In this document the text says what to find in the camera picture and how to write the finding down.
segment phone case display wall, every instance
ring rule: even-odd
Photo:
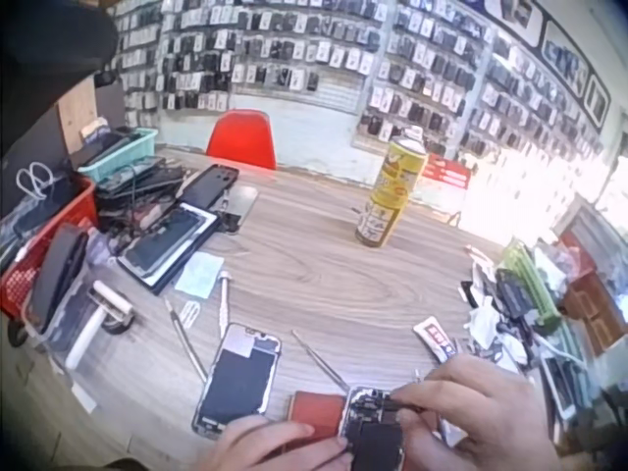
[[[427,150],[445,155],[492,40],[488,30],[451,2],[398,2],[354,145],[384,153],[392,137],[419,126]]]
[[[601,150],[598,132],[565,86],[503,32],[461,145],[481,155],[478,142],[568,161],[588,160]]]
[[[123,0],[107,9],[119,32],[118,54],[111,62],[125,91],[127,123],[156,128],[158,95],[155,54],[161,29],[161,1]]]
[[[234,91],[356,113],[381,47],[388,3],[243,0],[247,23]]]
[[[164,0],[162,13],[156,84],[162,109],[227,111],[245,13],[233,0]]]

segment white cable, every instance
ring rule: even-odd
[[[47,181],[40,179],[35,174],[35,169],[39,167],[46,173],[46,177],[48,177]],[[22,175],[26,175],[28,179],[30,179],[30,184],[32,184],[32,189],[26,188],[22,183]],[[16,174],[16,185],[19,189],[21,189],[27,195],[33,197],[34,199],[44,200],[46,199],[46,195],[43,193],[43,189],[47,186],[50,186],[54,182],[54,177],[52,175],[52,171],[48,168],[48,166],[42,164],[41,162],[32,162],[28,166],[27,169],[19,169]]]
[[[583,370],[587,369],[587,364],[584,361],[582,361],[580,358],[577,358],[577,357],[573,356],[572,354],[567,353],[566,351],[559,350],[558,348],[553,346],[551,343],[549,343],[547,340],[545,340],[543,337],[541,337],[539,334],[534,333],[534,340],[536,340],[537,343],[540,343],[542,346],[547,348],[554,355],[562,356],[563,358],[567,358],[568,360],[573,361],[574,363],[576,363]]]

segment red basket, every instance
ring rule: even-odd
[[[28,244],[26,256],[10,267],[0,279],[0,307],[9,317],[19,319],[22,305],[32,288],[52,237],[62,223],[76,226],[84,220],[98,225],[98,213],[94,203],[96,185],[90,179],[77,177],[83,191],[68,206],[46,224]]]

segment teal plastic tray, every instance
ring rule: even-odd
[[[77,171],[89,177],[95,183],[100,183],[124,165],[130,164],[147,155],[155,155],[155,136],[157,135],[157,130],[138,128],[136,131],[143,134],[143,136],[122,149],[117,150],[110,156],[105,157],[100,162],[94,165],[79,167]]]

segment adhesive sheet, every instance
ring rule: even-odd
[[[207,252],[196,252],[185,264],[175,289],[207,299],[216,284],[225,259]]]

